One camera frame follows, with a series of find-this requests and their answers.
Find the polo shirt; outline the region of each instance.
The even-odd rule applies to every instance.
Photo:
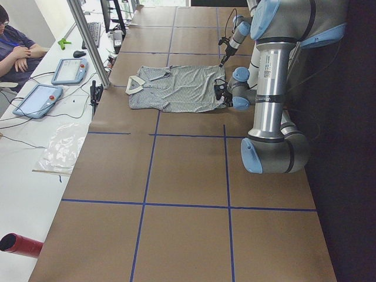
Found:
[[[225,108],[223,99],[216,100],[216,79],[224,79],[224,69],[218,66],[142,66],[137,76],[131,76],[128,81],[129,106],[172,113]]]

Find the keyboard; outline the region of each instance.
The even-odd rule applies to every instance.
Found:
[[[94,40],[95,46],[99,47],[100,38],[100,22],[88,22],[90,34]],[[84,41],[82,41],[82,49],[86,49]]]

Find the desk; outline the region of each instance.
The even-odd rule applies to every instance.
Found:
[[[67,26],[66,30],[62,32],[62,37],[69,28],[70,26]],[[64,51],[60,49],[57,43],[53,44],[38,65],[33,76],[55,71],[61,58],[72,58],[73,52],[81,49],[82,39],[77,27],[68,36],[67,40],[71,41],[72,44],[67,44]],[[112,43],[106,38],[104,33],[99,47],[103,61],[108,57],[108,50],[113,50]],[[100,81],[96,75],[89,79],[91,74],[96,71],[89,56],[86,55],[84,58],[88,59],[89,67],[83,83],[86,81],[89,81],[89,83],[82,89],[79,88],[80,86],[64,86],[64,96],[73,94],[64,100],[58,101],[48,113],[49,115],[67,113],[74,117],[79,117],[82,114],[82,117],[73,119],[68,116],[47,116],[42,119],[31,120],[16,127],[1,129],[0,132],[7,137],[22,140],[36,146],[47,146],[51,136],[55,134],[56,129],[62,124],[77,123],[87,127],[92,119],[92,107],[89,105],[90,99],[88,99],[89,87],[92,79],[97,80],[97,85],[100,84]],[[51,84],[51,79],[52,75],[36,78],[39,83],[49,85]],[[30,80],[21,89],[17,97],[25,97],[35,85],[36,82]],[[10,106],[1,117],[1,120],[14,118],[13,109],[14,107]],[[0,127],[17,125],[26,120],[20,117],[1,121]],[[69,176],[32,172],[42,152],[43,149],[33,149],[25,144],[5,138],[0,140],[1,237],[8,233],[18,233],[39,241],[44,241],[46,238]],[[0,281],[27,281],[35,263],[36,259],[34,258],[0,252]]]
[[[30,282],[335,281],[305,172],[243,168],[253,109],[129,109],[142,65],[217,65],[231,10],[136,12]]]

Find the blue joint cap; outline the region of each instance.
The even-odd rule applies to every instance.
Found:
[[[233,97],[233,106],[236,110],[247,110],[249,108],[249,101],[243,97]]]
[[[239,82],[245,82],[249,78],[249,70],[244,66],[240,66],[234,70],[233,78]]]
[[[252,142],[248,138],[241,141],[241,159],[246,170],[252,173],[262,173],[263,166]]]
[[[233,18],[233,25],[235,24],[235,21],[238,21],[240,18],[244,18],[242,15],[234,16]]]
[[[263,0],[254,11],[251,27],[251,38],[258,40],[263,36],[271,21],[274,19],[281,0]]]
[[[241,35],[248,36],[251,32],[251,25],[247,22],[241,22],[241,24],[238,25],[236,29],[239,29]]]
[[[336,43],[345,35],[346,23],[337,25],[322,33],[316,34],[300,43],[300,48],[309,49]]]

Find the red tube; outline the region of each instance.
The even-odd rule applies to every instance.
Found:
[[[15,234],[9,233],[0,241],[0,250],[22,256],[38,258],[43,243]]]

